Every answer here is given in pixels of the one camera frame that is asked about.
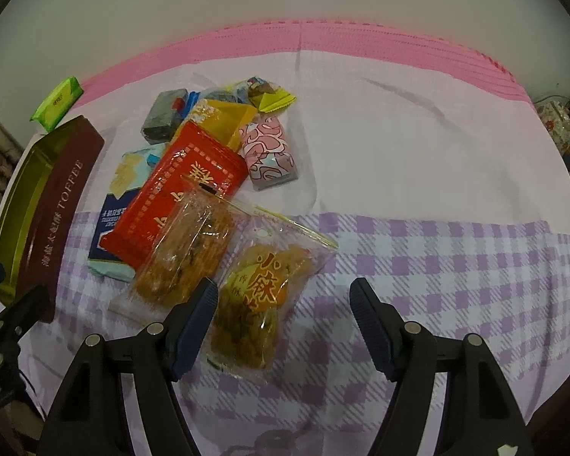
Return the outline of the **yellow clear wrapped candy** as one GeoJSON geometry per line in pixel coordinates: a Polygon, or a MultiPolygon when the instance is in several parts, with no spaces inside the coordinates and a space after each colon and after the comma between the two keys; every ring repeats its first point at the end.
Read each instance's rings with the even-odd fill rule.
{"type": "Polygon", "coordinates": [[[237,101],[252,105],[259,113],[277,112],[296,101],[294,94],[284,87],[259,76],[230,84],[225,91],[233,94],[237,101]]]}

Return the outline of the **pink purple checkered tablecloth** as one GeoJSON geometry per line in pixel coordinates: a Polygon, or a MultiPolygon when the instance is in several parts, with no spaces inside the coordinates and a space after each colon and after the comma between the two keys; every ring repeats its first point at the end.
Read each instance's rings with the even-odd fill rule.
{"type": "Polygon", "coordinates": [[[299,218],[339,251],[307,286],[272,380],[198,363],[176,387],[206,455],[361,455],[392,385],[348,305],[365,277],[407,319],[484,337],[530,418],[570,374],[570,175],[526,91],[480,52],[381,26],[294,21],[214,31],[91,78],[75,106],[104,136],[65,244],[53,322],[23,339],[40,408],[87,334],[134,334],[123,284],[86,260],[121,156],[164,90],[257,75],[291,91],[283,113],[298,179],[245,201],[299,218]]]}

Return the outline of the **yellow orange snack packet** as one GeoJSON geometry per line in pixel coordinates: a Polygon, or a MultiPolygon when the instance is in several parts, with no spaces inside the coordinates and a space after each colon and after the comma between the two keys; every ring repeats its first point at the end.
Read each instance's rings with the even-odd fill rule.
{"type": "Polygon", "coordinates": [[[242,147],[241,130],[256,116],[257,109],[250,104],[201,99],[180,123],[171,142],[182,133],[186,122],[193,122],[223,146],[238,152],[242,147]]]}

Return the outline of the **pink white patterned snack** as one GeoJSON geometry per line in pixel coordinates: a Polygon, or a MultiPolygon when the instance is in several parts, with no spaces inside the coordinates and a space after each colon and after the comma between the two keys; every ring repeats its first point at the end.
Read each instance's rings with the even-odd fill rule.
{"type": "Polygon", "coordinates": [[[298,178],[285,129],[276,116],[256,116],[253,122],[240,129],[240,135],[243,158],[255,190],[265,190],[298,178]]]}

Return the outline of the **grey wrapped snack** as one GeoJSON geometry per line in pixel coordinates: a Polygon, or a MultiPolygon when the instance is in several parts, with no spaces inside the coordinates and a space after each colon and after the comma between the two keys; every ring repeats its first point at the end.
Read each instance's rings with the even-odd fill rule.
{"type": "Polygon", "coordinates": [[[164,91],[158,94],[141,129],[149,144],[168,142],[182,122],[188,91],[164,91]]]}

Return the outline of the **red snack packet gold text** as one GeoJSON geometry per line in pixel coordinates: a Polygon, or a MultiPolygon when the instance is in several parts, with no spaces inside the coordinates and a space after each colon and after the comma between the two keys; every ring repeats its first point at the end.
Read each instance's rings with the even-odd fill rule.
{"type": "Polygon", "coordinates": [[[101,248],[136,270],[150,254],[176,205],[194,186],[203,184],[229,198],[247,175],[240,154],[196,123],[185,122],[115,228],[101,237],[101,248]]]}

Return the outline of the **green tissue pack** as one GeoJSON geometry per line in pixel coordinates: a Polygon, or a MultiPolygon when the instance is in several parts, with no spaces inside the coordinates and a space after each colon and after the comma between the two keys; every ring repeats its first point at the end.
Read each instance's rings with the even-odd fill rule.
{"type": "Polygon", "coordinates": [[[47,133],[51,133],[83,94],[79,80],[70,76],[51,91],[29,120],[37,122],[47,133]]]}

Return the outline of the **floral patterned container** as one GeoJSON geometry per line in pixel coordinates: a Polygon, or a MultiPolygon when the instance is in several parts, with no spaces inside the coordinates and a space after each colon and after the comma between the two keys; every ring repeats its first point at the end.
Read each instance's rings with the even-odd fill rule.
{"type": "Polygon", "coordinates": [[[558,151],[567,154],[570,151],[570,117],[564,106],[556,100],[544,100],[537,103],[537,114],[558,151]]]}

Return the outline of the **clear packet orange label snack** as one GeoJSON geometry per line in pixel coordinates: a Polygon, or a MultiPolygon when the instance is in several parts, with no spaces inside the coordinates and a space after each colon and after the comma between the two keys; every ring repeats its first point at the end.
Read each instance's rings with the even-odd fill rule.
{"type": "Polygon", "coordinates": [[[206,343],[208,363],[261,378],[274,363],[283,323],[337,243],[281,214],[258,209],[227,254],[206,343]]]}

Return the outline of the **gold toffee tin box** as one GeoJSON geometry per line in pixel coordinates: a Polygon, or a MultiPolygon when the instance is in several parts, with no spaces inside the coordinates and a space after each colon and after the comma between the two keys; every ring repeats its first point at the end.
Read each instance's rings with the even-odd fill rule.
{"type": "Polygon", "coordinates": [[[3,305],[43,285],[49,305],[42,320],[53,320],[65,243],[104,144],[92,123],[76,116],[30,144],[23,154],[0,206],[3,305]]]}

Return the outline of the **clear packet fried snack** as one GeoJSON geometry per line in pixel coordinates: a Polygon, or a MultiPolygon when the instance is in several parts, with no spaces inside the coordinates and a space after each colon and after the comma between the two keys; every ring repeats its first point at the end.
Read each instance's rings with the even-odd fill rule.
{"type": "Polygon", "coordinates": [[[203,184],[184,196],[154,241],[130,286],[109,310],[138,324],[165,317],[187,302],[201,279],[218,274],[224,255],[252,215],[252,207],[203,184]]]}

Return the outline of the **blue white snack packet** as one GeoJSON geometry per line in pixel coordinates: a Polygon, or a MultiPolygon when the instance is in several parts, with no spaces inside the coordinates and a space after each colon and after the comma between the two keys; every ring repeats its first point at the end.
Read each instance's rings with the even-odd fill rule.
{"type": "Polygon", "coordinates": [[[165,152],[166,143],[127,151],[121,157],[98,215],[87,257],[87,267],[97,276],[123,282],[133,280],[135,271],[116,255],[101,247],[101,237],[115,228],[121,215],[149,178],[165,152]]]}

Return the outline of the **blue clear dark candy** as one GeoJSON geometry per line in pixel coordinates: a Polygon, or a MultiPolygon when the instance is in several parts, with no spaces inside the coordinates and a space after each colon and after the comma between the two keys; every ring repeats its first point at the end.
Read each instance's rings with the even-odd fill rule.
{"type": "Polygon", "coordinates": [[[246,87],[209,87],[204,91],[189,91],[185,96],[182,116],[188,116],[192,108],[203,99],[218,100],[222,102],[248,104],[248,92],[246,87]]]}

